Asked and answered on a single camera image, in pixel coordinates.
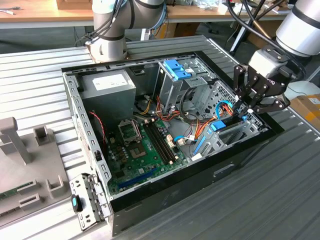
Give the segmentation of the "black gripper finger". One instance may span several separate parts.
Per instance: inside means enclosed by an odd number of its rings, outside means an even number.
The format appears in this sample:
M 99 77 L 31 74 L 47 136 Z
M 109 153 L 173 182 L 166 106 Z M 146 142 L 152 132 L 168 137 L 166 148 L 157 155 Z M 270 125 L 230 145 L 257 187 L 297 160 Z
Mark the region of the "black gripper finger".
M 272 97 L 273 102 L 262 103 L 266 99 L 264 92 L 257 92 L 251 102 L 248 104 L 248 108 L 257 114 L 276 112 L 287 108 L 290 105 L 290 100 L 284 95 L 277 95 L 276 98 Z
M 234 67 L 233 90 L 238 97 L 238 100 L 233 109 L 237 110 L 237 116 L 239 118 L 242 118 L 249 109 L 255 109 L 258 102 L 257 93 L 251 98 L 250 102 L 247 103 L 247 106 L 244 109 L 240 110 L 240 107 L 243 102 L 249 100 L 249 95 L 253 92 L 253 87 L 257 82 L 257 71 L 251 66 L 238 64 Z

